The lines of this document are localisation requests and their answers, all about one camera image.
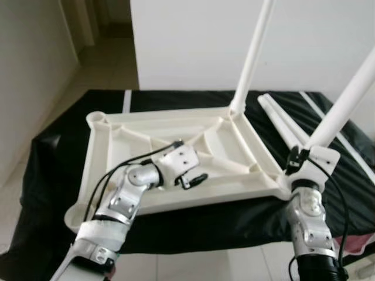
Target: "tiled floor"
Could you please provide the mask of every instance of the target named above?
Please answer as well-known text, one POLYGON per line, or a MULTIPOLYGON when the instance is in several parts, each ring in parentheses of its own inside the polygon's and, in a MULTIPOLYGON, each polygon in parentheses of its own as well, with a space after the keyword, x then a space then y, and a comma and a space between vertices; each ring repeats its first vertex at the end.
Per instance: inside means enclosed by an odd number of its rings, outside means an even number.
MULTIPOLYGON (((46 125, 89 89, 138 88, 132 39, 101 39, 96 47, 85 49, 79 56, 82 68, 48 117, 46 125)), ((9 246, 21 209, 19 195, 27 158, 27 155, 22 158, 6 185, 0 189, 0 252, 9 246)), ((289 280, 287 268, 292 256, 290 243, 178 255, 123 255, 117 263, 113 280, 283 281, 289 280)), ((369 263, 362 260, 359 265, 351 265, 352 280, 355 270, 369 263)), ((292 269, 294 280, 299 280, 295 264, 292 269)))

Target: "black tablecloth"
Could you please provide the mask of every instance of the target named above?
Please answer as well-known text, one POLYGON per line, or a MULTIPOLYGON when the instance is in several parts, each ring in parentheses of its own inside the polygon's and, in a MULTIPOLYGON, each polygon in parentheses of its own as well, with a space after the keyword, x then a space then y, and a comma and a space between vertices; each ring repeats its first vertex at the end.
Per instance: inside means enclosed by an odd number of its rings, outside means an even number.
MULTIPOLYGON (((228 106, 233 91, 133 91, 131 112, 228 106)), ((284 168, 289 153, 251 91, 246 117, 284 168)), ((320 118, 295 92, 270 92, 290 116, 311 134, 320 118)), ((320 93, 308 95, 327 112, 331 103, 320 93)), ((32 141, 23 178, 22 211, 10 250, 0 256, 0 278, 49 280, 62 261, 74 234, 64 225, 66 210, 77 200, 90 129, 85 117, 92 111, 119 113, 123 91, 87 92, 32 141)), ((353 123, 342 133, 375 167, 374 145, 353 123)), ((375 232, 375 187, 337 139, 331 148, 341 153, 333 177, 350 210, 349 234, 375 232)), ((327 182, 323 195, 327 224, 334 237, 343 230, 339 195, 327 182)), ((206 205, 137 217, 121 253, 179 253, 240 248, 289 241, 286 202, 275 197, 206 205)))

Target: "black wire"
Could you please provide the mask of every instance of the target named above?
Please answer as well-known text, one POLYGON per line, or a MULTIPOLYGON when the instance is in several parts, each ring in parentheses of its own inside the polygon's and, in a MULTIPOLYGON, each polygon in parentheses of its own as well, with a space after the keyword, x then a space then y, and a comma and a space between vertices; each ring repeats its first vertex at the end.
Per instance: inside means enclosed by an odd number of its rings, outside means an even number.
POLYGON ((292 276, 292 263, 295 260, 295 256, 291 259, 288 265, 288 273, 289 273, 289 278, 291 281, 293 281, 293 276, 292 276))
POLYGON ((332 181, 333 186, 336 188, 337 192, 339 193, 340 199, 341 199, 342 204, 344 206, 345 223, 344 223, 344 230, 343 230, 342 240, 341 240, 341 245, 340 245, 340 250, 339 250, 339 265, 340 265, 341 268, 343 268, 344 266, 343 266, 342 258, 343 258, 343 253, 344 253, 344 248, 345 248, 345 243, 346 243, 346 238, 347 238, 347 232, 348 232, 348 229, 349 229, 349 209, 347 207, 346 200, 344 198, 344 195, 343 195, 337 181, 329 173, 327 173, 326 170, 323 169, 323 167, 321 165, 317 164, 310 157, 308 157, 307 160, 309 160, 312 164, 314 164, 319 170, 321 170, 332 181))
POLYGON ((90 196, 90 199, 88 201, 88 205, 86 207, 86 212, 85 212, 85 215, 84 215, 84 218, 83 218, 83 221, 86 221, 87 220, 87 217, 88 217, 88 212, 89 212, 89 209, 90 209, 90 206, 91 206, 91 203, 93 202, 93 199, 94 199, 94 196, 95 196, 95 193, 96 191, 98 190, 101 182, 107 177, 105 183, 103 184, 103 187, 102 187, 102 190, 101 190, 101 193, 100 193, 100 197, 99 197, 99 200, 98 200, 98 203, 96 205, 96 210, 95 212, 98 210, 100 204, 101 204, 101 200, 103 199, 103 195, 104 195, 104 192, 105 192, 105 189, 107 188, 107 185, 110 181, 110 178, 111 176, 116 172, 117 169, 119 169, 120 167, 124 167, 124 166, 127 166, 127 165, 133 165, 133 164, 136 164, 136 163, 130 163, 132 161, 136 161, 136 160, 139 160, 139 159, 142 159, 144 157, 148 157, 148 156, 151 156, 151 155, 154 155, 156 153, 159 153, 159 152, 162 152, 163 150, 165 149, 168 149, 168 148, 171 148, 172 146, 177 146, 179 144, 182 144, 181 141, 176 141, 176 142, 173 142, 171 143, 170 145, 167 145, 163 148, 160 148, 158 150, 155 150, 155 151, 152 151, 152 152, 149 152, 149 153, 146 153, 144 155, 140 155, 140 156, 137 156, 137 157, 134 157, 134 158, 131 158, 131 159, 128 159, 124 162, 121 162, 120 164, 118 164, 115 168, 111 169, 109 172, 107 172, 100 180, 99 182, 97 183, 97 185, 95 186, 91 196, 90 196))

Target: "baseboard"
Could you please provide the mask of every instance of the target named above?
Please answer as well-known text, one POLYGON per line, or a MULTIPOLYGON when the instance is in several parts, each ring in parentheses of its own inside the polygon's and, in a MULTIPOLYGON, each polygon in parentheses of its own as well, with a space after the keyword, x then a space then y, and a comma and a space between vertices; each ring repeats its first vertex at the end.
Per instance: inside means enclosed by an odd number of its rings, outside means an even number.
POLYGON ((60 90, 57 92, 57 94, 52 98, 52 100, 49 102, 49 105, 44 110, 43 114, 39 118, 39 120, 35 123, 34 126, 32 126, 29 130, 29 133, 26 137, 26 139, 22 142, 19 149, 17 150, 15 157, 11 160, 11 163, 8 165, 8 167, 4 170, 2 174, 0 174, 0 189, 1 187, 8 181, 9 177, 15 170, 18 163, 21 161, 22 157, 25 153, 28 152, 30 149, 30 142, 36 136, 40 130, 43 128, 43 125, 45 124, 48 116, 51 114, 53 108, 56 106, 56 104, 61 100, 62 96, 66 92, 69 84, 71 83, 73 77, 77 74, 79 71, 81 65, 77 61, 76 66, 74 67, 71 74, 66 78, 65 82, 63 83, 63 86, 60 88, 60 90))

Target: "pink fabric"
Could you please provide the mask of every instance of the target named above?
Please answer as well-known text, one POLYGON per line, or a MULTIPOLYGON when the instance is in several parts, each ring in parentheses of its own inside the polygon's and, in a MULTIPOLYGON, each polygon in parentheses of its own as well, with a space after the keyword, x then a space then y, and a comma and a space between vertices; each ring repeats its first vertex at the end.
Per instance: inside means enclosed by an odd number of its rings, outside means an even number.
MULTIPOLYGON (((369 240, 374 234, 366 235, 349 235, 346 239, 345 251, 351 255, 361 255, 368 244, 369 240)), ((342 237, 335 238, 336 242, 340 245, 342 237)))

